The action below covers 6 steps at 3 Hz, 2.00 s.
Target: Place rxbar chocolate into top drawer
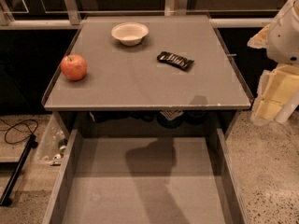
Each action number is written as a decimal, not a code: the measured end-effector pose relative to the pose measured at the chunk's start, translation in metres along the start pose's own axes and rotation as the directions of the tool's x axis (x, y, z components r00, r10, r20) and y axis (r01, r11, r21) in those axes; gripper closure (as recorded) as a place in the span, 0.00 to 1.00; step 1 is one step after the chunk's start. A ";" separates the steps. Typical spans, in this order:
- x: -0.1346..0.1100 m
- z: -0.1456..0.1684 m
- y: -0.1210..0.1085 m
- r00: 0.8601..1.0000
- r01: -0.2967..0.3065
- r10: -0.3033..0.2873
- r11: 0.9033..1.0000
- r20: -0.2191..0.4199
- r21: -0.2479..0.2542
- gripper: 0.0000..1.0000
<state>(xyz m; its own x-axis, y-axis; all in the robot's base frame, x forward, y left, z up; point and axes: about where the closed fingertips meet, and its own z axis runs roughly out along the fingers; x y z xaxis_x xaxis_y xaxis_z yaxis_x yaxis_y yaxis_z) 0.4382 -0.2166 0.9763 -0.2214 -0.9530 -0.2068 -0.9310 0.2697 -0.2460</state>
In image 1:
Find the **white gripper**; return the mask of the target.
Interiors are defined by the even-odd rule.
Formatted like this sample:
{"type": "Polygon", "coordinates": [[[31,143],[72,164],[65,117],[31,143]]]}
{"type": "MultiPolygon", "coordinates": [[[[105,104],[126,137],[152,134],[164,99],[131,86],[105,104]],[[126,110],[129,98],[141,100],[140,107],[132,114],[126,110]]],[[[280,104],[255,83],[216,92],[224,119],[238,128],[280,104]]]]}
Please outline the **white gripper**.
{"type": "Polygon", "coordinates": [[[298,91],[298,65],[279,63],[273,71],[264,70],[258,93],[264,94],[264,99],[267,101],[258,99],[254,101],[251,121],[255,125],[265,125],[273,121],[282,109],[282,105],[285,105],[298,91]]]}

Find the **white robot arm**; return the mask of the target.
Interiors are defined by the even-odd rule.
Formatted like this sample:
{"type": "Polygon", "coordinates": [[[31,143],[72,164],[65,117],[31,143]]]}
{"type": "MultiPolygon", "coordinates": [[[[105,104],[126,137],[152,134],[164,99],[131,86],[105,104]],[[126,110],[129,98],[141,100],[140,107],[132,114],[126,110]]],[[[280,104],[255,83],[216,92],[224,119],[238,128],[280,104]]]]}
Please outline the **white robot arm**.
{"type": "Polygon", "coordinates": [[[299,0],[288,0],[248,46],[266,49],[267,57],[278,64],[260,77],[251,121],[259,126],[284,123],[299,104],[299,0]]]}

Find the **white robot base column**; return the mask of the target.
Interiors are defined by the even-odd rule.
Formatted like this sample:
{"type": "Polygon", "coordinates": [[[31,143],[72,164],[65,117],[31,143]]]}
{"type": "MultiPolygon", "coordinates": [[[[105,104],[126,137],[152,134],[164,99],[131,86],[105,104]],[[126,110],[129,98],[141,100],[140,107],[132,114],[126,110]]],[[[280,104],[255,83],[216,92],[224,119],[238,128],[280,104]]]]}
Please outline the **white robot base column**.
{"type": "Polygon", "coordinates": [[[299,106],[299,91],[282,107],[276,115],[275,121],[278,123],[286,122],[297,106],[299,106]]]}

